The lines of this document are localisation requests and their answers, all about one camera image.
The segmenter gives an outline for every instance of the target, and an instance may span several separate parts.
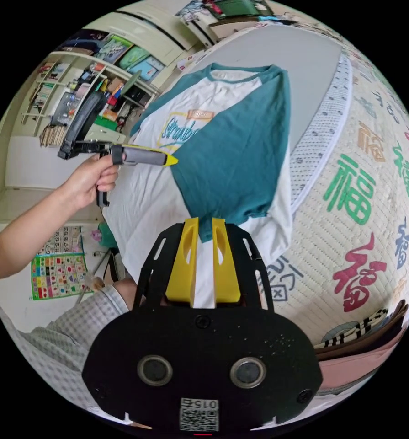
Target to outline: folded clothes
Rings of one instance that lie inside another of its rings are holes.
[[[403,336],[407,324],[390,342],[368,353],[320,361],[323,383],[320,389],[334,389],[352,383],[380,367],[390,356]]]
[[[388,331],[392,330],[392,328],[397,328],[398,325],[399,327],[402,326],[402,320],[407,312],[408,307],[409,306],[405,303],[405,300],[400,301],[389,321],[378,331],[373,333],[369,332],[364,337],[356,338],[344,344],[328,346],[322,349],[315,349],[317,359],[319,361],[325,361],[338,359],[349,355],[356,355],[361,352],[372,351],[374,346],[378,346],[376,343],[379,340],[382,339],[383,341],[387,341],[386,339],[388,339],[388,336],[385,337],[385,335],[388,333]]]

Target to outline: sticker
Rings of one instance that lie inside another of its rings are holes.
[[[214,399],[182,398],[180,403],[181,431],[219,431],[219,404]]]

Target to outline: hand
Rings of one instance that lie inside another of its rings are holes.
[[[62,189],[79,210],[96,200],[96,188],[101,192],[114,189],[118,171],[119,166],[113,165],[110,154],[101,158],[96,154],[76,168]]]

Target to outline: number chart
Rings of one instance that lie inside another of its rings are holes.
[[[84,254],[81,227],[62,227],[38,252],[42,255]]]
[[[31,263],[32,298],[79,295],[85,288],[85,264],[80,227],[63,227],[49,239]]]

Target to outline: wall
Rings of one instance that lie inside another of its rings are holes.
[[[40,147],[38,137],[12,136],[6,162],[6,186],[55,189],[88,158],[81,154],[70,160],[57,157],[58,148]]]

